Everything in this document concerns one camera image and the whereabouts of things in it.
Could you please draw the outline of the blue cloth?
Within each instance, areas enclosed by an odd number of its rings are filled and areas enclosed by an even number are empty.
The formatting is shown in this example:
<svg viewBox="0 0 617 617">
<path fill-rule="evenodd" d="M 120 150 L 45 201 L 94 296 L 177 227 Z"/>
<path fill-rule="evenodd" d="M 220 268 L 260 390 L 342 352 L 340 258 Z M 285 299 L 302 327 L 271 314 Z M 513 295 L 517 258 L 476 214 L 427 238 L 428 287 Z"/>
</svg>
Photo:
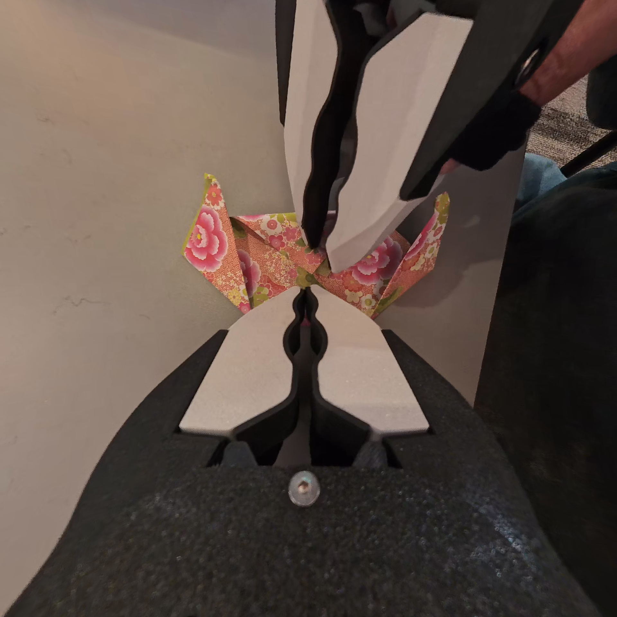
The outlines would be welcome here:
<svg viewBox="0 0 617 617">
<path fill-rule="evenodd" d="M 554 189 L 566 179 L 558 164 L 551 158 L 525 153 L 514 211 Z"/>
</svg>

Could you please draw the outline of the floral origami paper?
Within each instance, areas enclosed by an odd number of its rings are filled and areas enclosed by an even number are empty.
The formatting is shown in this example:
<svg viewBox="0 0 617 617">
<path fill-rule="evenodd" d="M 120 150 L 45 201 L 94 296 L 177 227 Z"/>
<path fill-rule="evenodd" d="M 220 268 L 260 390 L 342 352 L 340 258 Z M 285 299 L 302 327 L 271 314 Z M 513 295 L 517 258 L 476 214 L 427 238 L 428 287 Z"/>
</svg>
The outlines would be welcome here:
<svg viewBox="0 0 617 617">
<path fill-rule="evenodd" d="M 211 174 L 204 179 L 184 257 L 242 313 L 291 287 L 320 286 L 374 319 L 434 269 L 449 218 L 443 193 L 412 243 L 394 231 L 359 262 L 333 273 L 325 250 L 304 241 L 294 212 L 230 217 L 220 183 Z"/>
</svg>

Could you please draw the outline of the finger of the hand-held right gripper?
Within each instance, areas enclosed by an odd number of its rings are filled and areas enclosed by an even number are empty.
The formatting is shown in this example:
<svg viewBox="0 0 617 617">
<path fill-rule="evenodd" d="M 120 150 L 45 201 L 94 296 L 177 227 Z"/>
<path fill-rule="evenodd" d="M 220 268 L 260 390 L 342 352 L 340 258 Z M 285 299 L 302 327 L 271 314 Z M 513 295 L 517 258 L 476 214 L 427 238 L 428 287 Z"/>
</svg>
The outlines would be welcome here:
<svg viewBox="0 0 617 617">
<path fill-rule="evenodd" d="M 305 240 L 320 245 L 361 65 L 373 46 L 355 1 L 296 1 L 284 150 Z"/>
<path fill-rule="evenodd" d="M 368 256 L 424 201 L 401 197 L 402 185 L 472 27 L 472 19 L 424 13 L 368 59 L 355 158 L 326 241 L 333 272 Z"/>
</svg>

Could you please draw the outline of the person's right forearm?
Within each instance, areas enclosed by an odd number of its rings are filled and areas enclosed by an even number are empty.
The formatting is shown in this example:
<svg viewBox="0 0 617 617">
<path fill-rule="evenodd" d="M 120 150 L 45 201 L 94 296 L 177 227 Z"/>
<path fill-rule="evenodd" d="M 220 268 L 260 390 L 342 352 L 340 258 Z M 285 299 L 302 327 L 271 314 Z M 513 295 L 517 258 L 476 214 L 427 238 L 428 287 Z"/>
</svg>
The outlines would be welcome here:
<svg viewBox="0 0 617 617">
<path fill-rule="evenodd" d="M 616 1 L 584 1 L 521 93 L 542 107 L 616 54 Z"/>
</svg>

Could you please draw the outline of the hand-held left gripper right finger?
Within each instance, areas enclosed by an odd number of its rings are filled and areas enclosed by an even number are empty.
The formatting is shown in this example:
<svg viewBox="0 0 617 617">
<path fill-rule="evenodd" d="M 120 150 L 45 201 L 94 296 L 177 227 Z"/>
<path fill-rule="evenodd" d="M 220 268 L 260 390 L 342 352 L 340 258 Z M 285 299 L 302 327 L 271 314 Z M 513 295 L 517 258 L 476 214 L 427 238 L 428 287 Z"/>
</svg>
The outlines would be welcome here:
<svg viewBox="0 0 617 617">
<path fill-rule="evenodd" d="M 424 435 L 429 422 L 383 330 L 322 287 L 307 289 L 311 437 L 317 461 L 352 464 L 366 443 Z"/>
</svg>

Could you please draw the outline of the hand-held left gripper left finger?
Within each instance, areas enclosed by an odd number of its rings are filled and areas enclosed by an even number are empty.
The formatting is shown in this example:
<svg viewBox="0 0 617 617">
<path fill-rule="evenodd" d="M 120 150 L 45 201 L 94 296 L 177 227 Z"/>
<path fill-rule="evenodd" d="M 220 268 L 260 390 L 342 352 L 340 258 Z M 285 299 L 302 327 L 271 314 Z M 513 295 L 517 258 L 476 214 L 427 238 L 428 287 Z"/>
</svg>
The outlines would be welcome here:
<svg viewBox="0 0 617 617">
<path fill-rule="evenodd" d="M 289 288 L 227 330 L 180 420 L 180 432 L 242 442 L 259 465 L 273 467 L 297 427 L 305 291 Z"/>
</svg>

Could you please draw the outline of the person's right hand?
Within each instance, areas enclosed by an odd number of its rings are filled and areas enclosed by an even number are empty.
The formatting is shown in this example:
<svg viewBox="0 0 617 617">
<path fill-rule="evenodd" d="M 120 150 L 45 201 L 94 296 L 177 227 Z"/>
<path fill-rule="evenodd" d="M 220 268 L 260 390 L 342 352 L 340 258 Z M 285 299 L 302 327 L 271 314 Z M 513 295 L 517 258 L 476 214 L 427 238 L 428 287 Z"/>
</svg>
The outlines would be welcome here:
<svg viewBox="0 0 617 617">
<path fill-rule="evenodd" d="M 479 172 L 489 170 L 524 144 L 540 114 L 541 106 L 519 91 L 487 104 L 453 142 L 439 174 L 460 165 Z"/>
</svg>

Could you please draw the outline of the black chair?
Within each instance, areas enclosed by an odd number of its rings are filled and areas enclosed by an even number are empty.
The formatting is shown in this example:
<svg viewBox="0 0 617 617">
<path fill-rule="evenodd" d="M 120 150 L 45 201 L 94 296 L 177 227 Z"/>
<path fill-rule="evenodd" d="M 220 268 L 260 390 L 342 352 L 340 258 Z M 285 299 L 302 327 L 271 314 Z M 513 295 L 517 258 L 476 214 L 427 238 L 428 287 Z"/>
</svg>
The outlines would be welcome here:
<svg viewBox="0 0 617 617">
<path fill-rule="evenodd" d="M 609 132 L 560 168 L 565 178 L 582 171 L 616 148 L 616 56 L 589 73 L 586 111 L 591 124 Z"/>
</svg>

